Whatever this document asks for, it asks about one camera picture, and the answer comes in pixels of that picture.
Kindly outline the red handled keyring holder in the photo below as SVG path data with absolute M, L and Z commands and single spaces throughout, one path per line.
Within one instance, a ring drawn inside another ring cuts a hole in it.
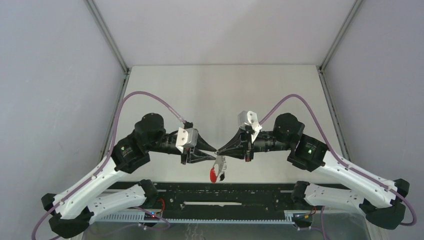
M 226 158 L 223 155 L 218 155 L 215 159 L 215 162 L 210 169 L 209 172 L 209 179 L 210 181 L 215 184 L 219 182 L 218 177 L 222 172 L 226 172 L 227 169 L 227 162 Z

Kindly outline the black tagged key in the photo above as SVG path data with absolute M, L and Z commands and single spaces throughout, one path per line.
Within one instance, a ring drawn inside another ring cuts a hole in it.
M 218 176 L 218 181 L 222 182 L 225 179 L 225 172 L 221 172 L 220 175 Z

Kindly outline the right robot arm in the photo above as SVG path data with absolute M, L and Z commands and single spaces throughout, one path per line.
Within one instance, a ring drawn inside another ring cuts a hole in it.
M 283 113 L 275 119 L 271 131 L 263 131 L 256 114 L 243 111 L 235 136 L 217 154 L 250 162 L 255 153 L 287 151 L 287 160 L 294 167 L 327 175 L 343 185 L 331 188 L 298 181 L 290 196 L 295 208 L 323 206 L 358 213 L 387 230 L 403 224 L 404 198 L 410 186 L 406 180 L 383 179 L 350 163 L 333 153 L 326 143 L 304 134 L 304 128 L 293 114 Z

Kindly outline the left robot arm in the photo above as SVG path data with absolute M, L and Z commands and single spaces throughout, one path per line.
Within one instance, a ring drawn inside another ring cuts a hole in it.
M 183 164 L 194 164 L 214 160 L 214 151 L 192 123 L 168 133 L 160 114 L 146 114 L 128 136 L 117 142 L 111 155 L 105 156 L 84 178 L 61 193 L 42 197 L 44 209 L 51 214 L 50 228 L 58 236 L 69 239 L 104 216 L 132 207 L 156 206 L 159 193 L 149 179 L 103 195 L 111 185 L 149 163 L 150 152 L 178 155 Z

